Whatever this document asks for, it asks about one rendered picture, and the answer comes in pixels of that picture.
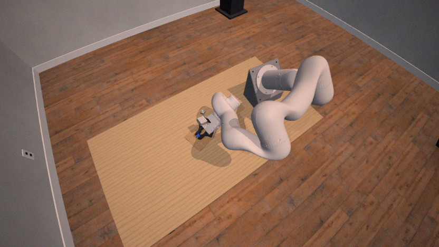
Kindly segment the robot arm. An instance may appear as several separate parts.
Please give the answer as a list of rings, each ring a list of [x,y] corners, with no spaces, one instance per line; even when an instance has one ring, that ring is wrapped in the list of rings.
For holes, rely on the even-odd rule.
[[[262,101],[252,110],[256,134],[240,127],[235,110],[241,105],[221,92],[212,96],[214,116],[221,122],[221,140],[229,150],[243,150],[268,160],[282,160],[291,150],[284,119],[300,119],[310,105],[325,105],[333,98],[333,84],[327,60],[319,55],[305,59],[298,69],[278,70],[273,65],[261,67],[256,86],[263,94],[290,91],[281,101]],[[272,89],[272,90],[269,90]],[[284,102],[284,103],[282,103]]]

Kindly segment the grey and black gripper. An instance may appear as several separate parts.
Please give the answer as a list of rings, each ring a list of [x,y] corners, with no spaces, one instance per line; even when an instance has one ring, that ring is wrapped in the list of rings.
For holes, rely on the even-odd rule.
[[[207,122],[202,126],[199,125],[199,129],[195,135],[200,134],[201,131],[205,129],[205,132],[198,137],[199,140],[201,140],[204,136],[212,137],[216,130],[221,126],[221,122],[214,116],[213,113],[208,115],[206,118],[209,119],[211,123]]]

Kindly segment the brown mat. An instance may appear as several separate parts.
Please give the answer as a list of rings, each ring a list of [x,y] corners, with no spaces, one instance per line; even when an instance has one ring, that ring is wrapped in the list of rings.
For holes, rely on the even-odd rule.
[[[212,137],[204,136],[201,140],[197,139],[195,136],[196,132],[199,129],[199,124],[190,131],[185,138],[199,151],[201,151],[214,137],[215,135],[212,135]],[[205,132],[205,129],[201,131],[200,134],[203,134]]]

